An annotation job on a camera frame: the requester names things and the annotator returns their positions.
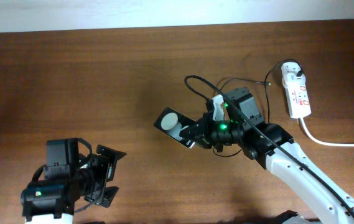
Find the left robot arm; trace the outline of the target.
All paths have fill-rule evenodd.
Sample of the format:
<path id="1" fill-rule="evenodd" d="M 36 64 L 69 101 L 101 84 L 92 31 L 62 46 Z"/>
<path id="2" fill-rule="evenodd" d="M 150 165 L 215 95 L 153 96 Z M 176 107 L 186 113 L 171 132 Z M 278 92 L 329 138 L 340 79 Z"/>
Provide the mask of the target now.
<path id="1" fill-rule="evenodd" d="M 47 163 L 21 193 L 25 222 L 72 223 L 74 214 L 92 205 L 108 208 L 119 187 L 106 184 L 125 155 L 100 144 L 93 153 L 82 138 L 48 140 Z"/>

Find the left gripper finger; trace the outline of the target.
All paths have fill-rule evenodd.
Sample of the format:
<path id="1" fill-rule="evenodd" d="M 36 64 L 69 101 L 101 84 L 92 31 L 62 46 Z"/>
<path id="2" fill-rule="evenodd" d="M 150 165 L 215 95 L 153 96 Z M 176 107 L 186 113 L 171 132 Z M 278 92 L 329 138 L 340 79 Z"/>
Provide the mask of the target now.
<path id="1" fill-rule="evenodd" d="M 119 187 L 117 187 L 117 186 L 106 187 L 100 205 L 102 207 L 108 208 L 111 205 L 118 190 L 119 190 Z"/>
<path id="2" fill-rule="evenodd" d="M 122 159 L 126 155 L 125 152 L 117 151 L 112 148 L 103 146 L 101 144 L 97 145 L 96 153 L 107 157 L 112 162 L 117 162 L 118 160 Z"/>

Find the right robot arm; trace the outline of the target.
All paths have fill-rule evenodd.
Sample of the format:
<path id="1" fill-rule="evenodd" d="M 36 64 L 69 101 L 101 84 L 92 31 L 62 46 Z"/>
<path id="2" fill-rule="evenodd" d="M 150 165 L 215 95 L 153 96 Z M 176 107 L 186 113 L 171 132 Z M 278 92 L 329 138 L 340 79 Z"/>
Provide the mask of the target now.
<path id="1" fill-rule="evenodd" d="M 265 122 L 253 95 L 237 88 L 206 103 L 203 117 L 180 131 L 205 149 L 239 145 L 244 155 L 287 184 L 322 223 L 354 223 L 354 198 L 323 173 L 280 125 Z"/>

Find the black smartphone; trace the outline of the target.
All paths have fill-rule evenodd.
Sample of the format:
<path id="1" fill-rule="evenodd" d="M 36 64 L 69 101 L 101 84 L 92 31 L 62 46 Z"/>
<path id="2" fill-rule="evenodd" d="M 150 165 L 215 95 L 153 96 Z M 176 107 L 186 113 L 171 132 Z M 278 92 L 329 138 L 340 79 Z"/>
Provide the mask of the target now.
<path id="1" fill-rule="evenodd" d="M 192 148 L 195 145 L 194 140 L 181 137 L 180 132 L 194 123 L 194 120 L 184 116 L 172 108 L 166 107 L 156 119 L 154 127 L 170 136 L 183 146 Z"/>

